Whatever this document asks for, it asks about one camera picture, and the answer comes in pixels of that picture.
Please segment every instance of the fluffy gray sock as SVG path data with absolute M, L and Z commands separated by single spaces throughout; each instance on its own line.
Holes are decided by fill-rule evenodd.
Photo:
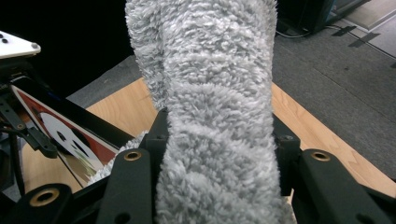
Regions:
M 127 25 L 170 138 L 160 223 L 289 223 L 272 136 L 273 0 L 128 0 Z

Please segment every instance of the gray fuzzy fabric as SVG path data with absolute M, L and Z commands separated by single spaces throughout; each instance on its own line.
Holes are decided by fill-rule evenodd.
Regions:
M 272 136 L 274 0 L 128 0 L 155 106 L 169 110 L 159 223 L 290 223 Z
M 139 148 L 140 142 L 142 141 L 143 137 L 145 134 L 148 133 L 148 131 L 144 131 L 141 134 L 139 134 L 136 138 L 130 140 L 120 148 L 120 150 L 117 152 L 117 155 L 120 154 L 122 151 L 125 151 L 127 149 L 132 149 L 132 148 Z M 87 186 L 93 184 L 94 182 L 101 180 L 105 178 L 106 176 L 111 174 L 111 170 L 113 168 L 115 158 L 113 158 L 108 164 L 106 164 L 102 169 L 98 170 L 95 175 L 90 176 L 90 180 L 88 181 Z

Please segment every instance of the wooden surface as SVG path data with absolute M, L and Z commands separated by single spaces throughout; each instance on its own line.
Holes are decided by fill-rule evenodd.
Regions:
M 355 179 L 372 189 L 396 197 L 396 184 L 355 149 L 273 84 L 274 113 L 301 139 L 301 149 L 317 148 L 335 155 Z
M 396 197 L 395 183 L 277 85 L 273 85 L 273 106 L 275 114 L 301 138 L 302 149 L 318 148 L 331 152 L 360 183 Z M 157 115 L 142 79 L 113 93 L 88 110 L 132 135 L 148 130 Z M 44 158 L 28 147 L 23 149 L 23 171 L 27 190 L 53 182 L 69 184 L 73 191 L 80 189 L 61 161 Z

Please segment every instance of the gray carpet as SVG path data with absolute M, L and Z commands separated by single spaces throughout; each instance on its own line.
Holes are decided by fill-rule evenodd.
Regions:
M 276 37 L 274 82 L 386 175 L 396 177 L 396 69 L 350 35 Z M 130 57 L 68 97 L 87 107 L 140 77 Z
M 130 56 L 66 99 L 87 108 L 141 78 L 136 57 Z

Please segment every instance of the metal bolt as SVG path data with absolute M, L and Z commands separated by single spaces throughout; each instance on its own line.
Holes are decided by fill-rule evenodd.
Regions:
M 18 124 L 18 125 L 17 125 L 17 129 L 18 129 L 18 130 L 24 129 L 24 125 L 23 125 L 23 124 Z

